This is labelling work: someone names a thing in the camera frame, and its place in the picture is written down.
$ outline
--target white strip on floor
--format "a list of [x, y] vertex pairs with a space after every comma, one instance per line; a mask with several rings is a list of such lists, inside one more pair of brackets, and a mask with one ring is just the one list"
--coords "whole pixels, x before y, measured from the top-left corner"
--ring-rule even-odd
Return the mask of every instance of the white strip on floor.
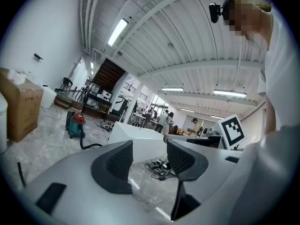
[[136, 187], [137, 190], [140, 189], [139, 185], [137, 185], [137, 183], [133, 179], [130, 179], [130, 181], [131, 181], [132, 185]]
[[157, 210], [161, 215], [163, 215], [166, 219], [168, 219], [168, 220], [170, 220], [171, 222], [173, 222], [173, 221], [171, 220], [171, 217], [170, 217], [168, 214], [166, 214], [164, 211], [162, 211], [159, 207], [157, 207], [156, 210]]

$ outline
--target light fixture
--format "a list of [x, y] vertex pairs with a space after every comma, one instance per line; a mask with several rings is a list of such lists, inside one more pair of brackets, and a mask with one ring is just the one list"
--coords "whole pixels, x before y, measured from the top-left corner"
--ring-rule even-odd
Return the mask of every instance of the light fixture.
[[214, 90], [214, 94], [228, 95], [228, 96], [241, 97], [241, 98], [247, 97], [247, 93], [244, 92], [235, 92], [235, 91], [226, 91], [226, 90], [217, 90], [217, 89]]
[[183, 88], [161, 88], [162, 91], [183, 91]]
[[180, 110], [184, 110], [184, 111], [191, 112], [191, 113], [194, 113], [194, 112], [195, 112], [195, 111], [188, 110], [188, 109], [184, 109], [184, 108], [181, 108]]
[[117, 40], [118, 36], [120, 35], [120, 33], [123, 31], [123, 29], [127, 26], [128, 22], [122, 18], [118, 25], [116, 26], [116, 28], [114, 29], [114, 31], [112, 32], [111, 37], [108, 40], [108, 45], [109, 46], [113, 46], [114, 42]]
[[212, 118], [219, 118], [219, 119], [223, 119], [222, 117], [218, 117], [218, 116], [213, 116], [211, 115]]

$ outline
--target white t-shirt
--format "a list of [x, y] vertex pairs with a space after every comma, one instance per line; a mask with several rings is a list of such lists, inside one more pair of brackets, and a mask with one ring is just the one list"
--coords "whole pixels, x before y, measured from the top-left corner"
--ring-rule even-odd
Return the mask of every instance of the white t-shirt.
[[267, 94], [276, 113], [276, 127], [300, 124], [300, 56], [285, 19], [272, 7], [274, 18], [265, 67], [259, 75], [258, 94]]
[[165, 124], [165, 119], [166, 119], [167, 117], [168, 117], [168, 114], [167, 114], [166, 112], [160, 114], [158, 124], [159, 124], [159, 125], [164, 125], [164, 124]]

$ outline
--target black and white square marker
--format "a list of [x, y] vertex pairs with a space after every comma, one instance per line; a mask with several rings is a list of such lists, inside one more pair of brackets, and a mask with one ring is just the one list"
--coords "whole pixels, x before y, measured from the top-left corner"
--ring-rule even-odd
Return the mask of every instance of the black and white square marker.
[[226, 121], [220, 121], [228, 140], [229, 146], [232, 146], [242, 140], [245, 136], [236, 117]]

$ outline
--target fluorescent light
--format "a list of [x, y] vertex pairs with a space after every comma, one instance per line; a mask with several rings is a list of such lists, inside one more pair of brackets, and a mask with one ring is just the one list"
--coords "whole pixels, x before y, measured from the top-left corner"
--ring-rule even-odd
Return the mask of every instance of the fluorescent light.
[[184, 108], [181, 108], [180, 110], [184, 110], [184, 111], [191, 112], [191, 113], [194, 113], [194, 112], [195, 112], [195, 111], [188, 110], [188, 109], [184, 109]]
[[228, 95], [228, 96], [241, 97], [241, 98], [247, 97], [247, 93], [244, 92], [235, 92], [235, 91], [226, 91], [226, 90], [217, 90], [217, 89], [214, 90], [214, 94]]
[[217, 116], [213, 116], [213, 115], [211, 115], [211, 117], [212, 117], [212, 118], [219, 118], [219, 119], [223, 119], [223, 118], [221, 118], [221, 117], [217, 117]]
[[162, 91], [183, 91], [183, 88], [162, 88]]
[[108, 40], [109, 46], [111, 46], [111, 47], [113, 46], [114, 42], [117, 40], [118, 36], [123, 31], [123, 29], [127, 26], [127, 24], [128, 24], [128, 22], [124, 18], [121, 19], [121, 21], [119, 21], [118, 25], [112, 32], [110, 39]]

